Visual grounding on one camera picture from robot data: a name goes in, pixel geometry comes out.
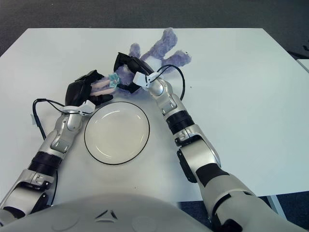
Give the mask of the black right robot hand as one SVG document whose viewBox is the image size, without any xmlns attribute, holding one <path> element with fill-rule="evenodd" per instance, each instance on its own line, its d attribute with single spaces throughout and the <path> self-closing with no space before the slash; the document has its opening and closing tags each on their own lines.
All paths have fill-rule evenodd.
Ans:
<svg viewBox="0 0 309 232">
<path fill-rule="evenodd" d="M 143 60 L 120 52 L 116 57 L 113 71 L 119 77 L 117 87 L 130 93 L 134 93 L 140 89 L 140 86 L 133 83 L 136 72 L 140 72 L 144 75 L 150 75 L 154 72 Z"/>
</svg>

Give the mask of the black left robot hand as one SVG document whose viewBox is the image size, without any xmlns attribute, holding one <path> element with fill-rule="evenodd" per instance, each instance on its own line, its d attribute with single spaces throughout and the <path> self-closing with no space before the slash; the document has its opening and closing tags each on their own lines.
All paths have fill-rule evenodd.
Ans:
<svg viewBox="0 0 309 232">
<path fill-rule="evenodd" d="M 103 77 L 97 70 L 93 70 L 69 84 L 65 96 L 65 106 L 80 106 L 86 100 L 91 101 L 95 106 L 99 106 L 112 100 L 112 94 L 90 95 L 92 90 L 91 84 Z"/>
</svg>

